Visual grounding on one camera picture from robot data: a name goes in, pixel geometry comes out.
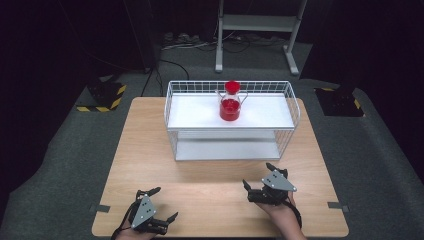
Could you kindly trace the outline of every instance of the white wire rack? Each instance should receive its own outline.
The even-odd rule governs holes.
[[[219,117],[227,81],[171,81],[165,125],[176,160],[279,160],[295,131],[299,106],[288,81],[238,81],[240,117]]]

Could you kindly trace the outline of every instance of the red lid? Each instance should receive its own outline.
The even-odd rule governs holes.
[[[229,94],[236,94],[238,91],[240,91],[240,83],[234,80],[228,81],[225,83],[225,90]]]

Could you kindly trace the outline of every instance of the wooden table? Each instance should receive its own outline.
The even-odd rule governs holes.
[[[308,237],[343,237],[349,232],[305,106],[298,99],[301,120],[279,161],[289,180],[302,214]],[[261,188],[269,173],[265,161],[175,161],[164,123],[165,98],[135,98],[110,169],[100,204],[108,213],[97,212],[92,232],[111,236],[119,226],[137,190],[162,190],[151,197],[165,220],[179,215],[165,237],[276,237],[268,216],[247,201],[242,179]]]

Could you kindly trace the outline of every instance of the gray carpet floor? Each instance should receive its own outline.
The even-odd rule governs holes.
[[[310,49],[295,45],[300,69]],[[305,103],[336,194],[349,208],[346,239],[424,238],[424,187],[363,91],[355,90],[354,96],[365,117],[324,116],[314,88],[337,85],[292,76],[281,45],[224,52],[222,73],[214,71],[215,51],[173,49],[162,51],[161,58],[184,66],[191,80],[290,81]],[[170,80],[187,78],[167,62],[160,62],[159,73],[161,78],[153,73],[144,96],[160,96],[160,79],[166,89]],[[117,80],[127,89],[115,111],[70,109],[41,168],[11,193],[0,239],[100,239],[91,233],[91,209],[100,202],[131,100],[140,96],[147,77],[134,71]]]

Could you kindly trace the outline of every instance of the person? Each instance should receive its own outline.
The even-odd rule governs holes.
[[[293,206],[296,203],[293,198],[293,192],[288,192],[288,199]],[[302,230],[300,229],[299,223],[297,222],[296,216],[289,207],[284,204],[278,206],[255,203],[258,207],[264,210],[270,217],[272,223],[280,230],[281,235],[287,240],[304,240],[306,239]],[[128,219],[122,226],[122,229],[116,236],[116,240],[150,240],[157,234],[155,233],[140,233],[130,229],[130,223]]]

